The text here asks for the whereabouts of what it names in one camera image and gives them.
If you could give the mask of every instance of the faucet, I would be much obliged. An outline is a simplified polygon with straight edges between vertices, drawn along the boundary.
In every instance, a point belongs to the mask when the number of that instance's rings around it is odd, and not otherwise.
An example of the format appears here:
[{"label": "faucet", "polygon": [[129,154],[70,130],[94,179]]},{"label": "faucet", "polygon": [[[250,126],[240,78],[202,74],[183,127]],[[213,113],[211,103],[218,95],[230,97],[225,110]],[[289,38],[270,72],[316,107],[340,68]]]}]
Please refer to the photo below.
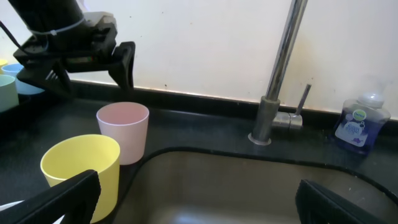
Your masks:
[{"label": "faucet", "polygon": [[311,89],[311,85],[307,84],[295,113],[279,112],[280,100],[278,100],[278,96],[307,1],[308,0],[292,0],[290,5],[267,93],[260,99],[256,122],[253,131],[249,134],[249,139],[255,144],[266,146],[271,143],[271,127],[289,129],[302,128],[303,119],[300,112],[308,92]]}]

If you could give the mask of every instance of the yellow object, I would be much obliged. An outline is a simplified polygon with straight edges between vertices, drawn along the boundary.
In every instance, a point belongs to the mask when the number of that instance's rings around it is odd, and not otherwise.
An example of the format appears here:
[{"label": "yellow object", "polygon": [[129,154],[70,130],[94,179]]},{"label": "yellow object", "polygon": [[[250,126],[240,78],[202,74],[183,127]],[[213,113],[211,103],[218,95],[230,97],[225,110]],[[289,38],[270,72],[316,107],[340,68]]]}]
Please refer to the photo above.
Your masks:
[{"label": "yellow object", "polygon": [[3,66],[7,65],[7,64],[8,64],[8,61],[7,61],[7,60],[0,59],[0,74],[2,74],[1,68],[2,68]]},{"label": "yellow object", "polygon": [[118,200],[119,155],[120,147],[114,139],[87,134],[53,146],[44,154],[40,168],[51,187],[88,169],[98,172],[101,195],[93,223],[109,215]]}]

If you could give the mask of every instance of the blue cup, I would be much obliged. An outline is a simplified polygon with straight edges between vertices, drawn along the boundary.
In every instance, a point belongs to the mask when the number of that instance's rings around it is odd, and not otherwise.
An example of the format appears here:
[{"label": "blue cup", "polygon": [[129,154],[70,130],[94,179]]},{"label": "blue cup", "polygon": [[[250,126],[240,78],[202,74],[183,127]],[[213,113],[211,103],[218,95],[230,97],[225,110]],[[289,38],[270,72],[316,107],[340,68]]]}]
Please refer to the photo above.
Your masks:
[{"label": "blue cup", "polygon": [[2,70],[3,74],[5,74],[5,75],[10,75],[12,77],[15,77],[17,91],[19,94],[33,95],[33,94],[42,93],[44,91],[43,89],[37,88],[36,86],[32,86],[32,85],[26,84],[26,83],[18,80],[17,75],[18,75],[19,71],[21,71],[23,68],[24,68],[23,65],[21,65],[19,63],[15,63],[15,64],[5,65],[5,66],[1,67],[1,70]]}]

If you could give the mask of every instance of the bottle label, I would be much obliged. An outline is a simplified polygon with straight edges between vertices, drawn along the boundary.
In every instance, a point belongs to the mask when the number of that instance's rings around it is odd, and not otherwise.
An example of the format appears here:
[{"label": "bottle label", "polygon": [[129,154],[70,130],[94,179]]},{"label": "bottle label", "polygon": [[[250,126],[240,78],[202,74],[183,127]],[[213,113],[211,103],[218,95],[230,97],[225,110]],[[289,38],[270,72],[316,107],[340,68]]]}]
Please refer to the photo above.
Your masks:
[{"label": "bottle label", "polygon": [[365,129],[366,112],[354,110],[352,114],[347,114],[345,119],[336,129],[335,136],[354,146],[362,147],[365,145],[368,132]]}]

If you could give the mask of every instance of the wall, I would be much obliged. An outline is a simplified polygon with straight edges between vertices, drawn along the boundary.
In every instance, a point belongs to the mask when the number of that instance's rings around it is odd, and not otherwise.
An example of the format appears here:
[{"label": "wall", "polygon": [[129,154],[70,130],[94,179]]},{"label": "wall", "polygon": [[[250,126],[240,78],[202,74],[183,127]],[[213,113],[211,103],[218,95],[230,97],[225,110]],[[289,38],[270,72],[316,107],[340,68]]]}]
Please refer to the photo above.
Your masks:
[{"label": "wall", "polygon": [[[290,0],[86,0],[112,12],[117,41],[135,41],[135,86],[258,102],[268,86]],[[309,0],[280,93],[296,106],[340,112],[347,98],[386,85],[385,107],[398,119],[396,0]],[[0,19],[29,36],[7,1]],[[0,31],[0,57],[15,46]],[[71,74],[112,83],[106,72]]]}]

